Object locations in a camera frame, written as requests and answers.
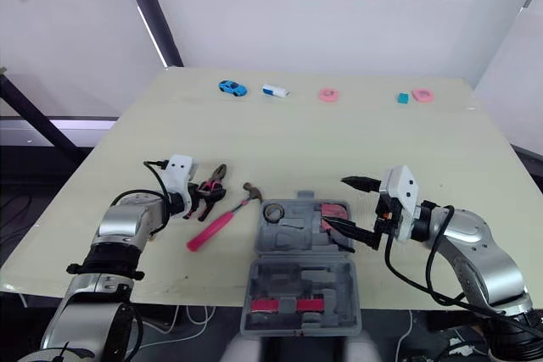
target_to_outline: pink hammer handle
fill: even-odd
[[[196,252],[200,246],[206,243],[213,235],[220,231],[233,218],[233,212],[226,212],[219,218],[210,223],[210,225],[201,231],[196,237],[187,242],[187,248],[191,252]]]

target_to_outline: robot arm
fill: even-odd
[[[533,309],[522,273],[495,243],[481,217],[428,201],[417,205],[418,185],[406,166],[388,170],[382,181],[355,176],[342,181],[364,192],[378,192],[378,217],[373,232],[345,220],[327,218],[332,227],[375,250],[384,233],[399,242],[414,239],[436,250],[455,271],[472,306],[468,309],[478,310],[476,314],[484,318],[482,326],[493,360],[543,360],[543,324]],[[422,287],[423,291],[434,293],[429,284]]]
[[[192,158],[176,155],[160,164],[168,201],[160,193],[130,192],[108,208],[83,264],[68,266],[76,276],[49,323],[41,350],[21,361],[125,359],[137,316],[130,296],[134,280],[144,277],[137,270],[139,257],[164,224],[165,208],[170,210],[168,217],[183,216],[191,208],[188,181],[196,168]],[[174,201],[175,205],[165,204]]]

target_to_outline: hammer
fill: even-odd
[[[210,223],[210,225],[201,231],[196,237],[187,242],[187,248],[191,252],[196,252],[200,246],[206,243],[213,235],[220,231],[234,217],[237,211],[249,203],[250,200],[258,198],[262,202],[262,193],[250,182],[244,184],[244,190],[249,191],[248,197],[239,203],[234,209],[222,214],[219,218]]]

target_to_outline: white cable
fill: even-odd
[[[148,347],[153,347],[155,345],[162,345],[162,344],[165,344],[165,343],[180,343],[181,341],[188,341],[189,339],[193,339],[195,337],[199,337],[200,335],[202,335],[205,331],[205,328],[207,327],[207,323],[209,321],[208,319],[208,314],[207,314],[207,307],[204,307],[204,311],[205,311],[205,323],[204,323],[204,326],[202,327],[202,329],[197,332],[196,334],[194,335],[191,335],[190,337],[185,337],[185,338],[179,338],[179,339],[171,339],[170,341],[160,341],[158,343],[148,343],[146,345],[142,345],[139,349],[139,351],[141,351],[142,349],[144,348],[148,348]]]
[[[215,315],[216,310],[217,310],[217,307],[213,307],[213,311],[211,311],[210,318],[206,318],[203,321],[195,321],[193,320],[193,317],[190,315],[190,310],[188,309],[188,306],[187,306],[187,317],[188,317],[188,320],[192,322],[193,324],[195,324],[196,326],[202,326],[206,322],[211,321],[211,319],[213,318],[213,315]]]
[[[466,342],[466,340],[464,339],[464,337],[462,335],[460,335],[460,332],[455,328],[454,329],[454,332],[456,333],[456,335],[460,338],[460,340],[464,343]],[[476,349],[473,345],[468,345],[474,352],[476,352],[477,354],[479,355],[488,355],[487,353],[483,352],[483,351],[479,351],[478,349]]]
[[[28,309],[28,304],[26,303],[26,298],[25,298],[25,296],[23,296],[20,292],[18,292],[17,294],[19,294],[20,301],[22,301],[22,303],[23,303],[23,307],[25,307],[26,309]]]
[[[413,329],[413,313],[411,312],[410,309],[408,309],[408,311],[409,311],[409,329],[406,331],[404,335],[400,337],[400,339],[398,340],[398,345],[396,345],[396,358],[395,358],[396,362],[398,362],[398,356],[400,355],[401,342],[407,337],[409,337],[409,334],[411,334],[411,331]]]
[[[164,334],[164,335],[167,335],[169,333],[171,333],[173,331],[173,328],[176,324],[176,320],[177,320],[177,314],[179,314],[179,306],[177,305],[176,306],[176,312],[173,314],[173,320],[171,321],[171,324],[170,324],[170,328],[168,328],[167,330],[162,330],[160,328],[158,328],[155,324],[151,324],[150,322],[147,322],[147,321],[142,321],[143,324],[145,326],[148,326],[149,328],[153,328],[155,331],[157,332],[160,332],[161,334]]]

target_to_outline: white wall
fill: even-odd
[[[524,0],[160,0],[191,67],[464,77]]]
[[[508,140],[543,155],[543,0],[533,0],[475,90]]]
[[[60,116],[118,116],[162,68],[134,0],[0,0],[0,65]]]

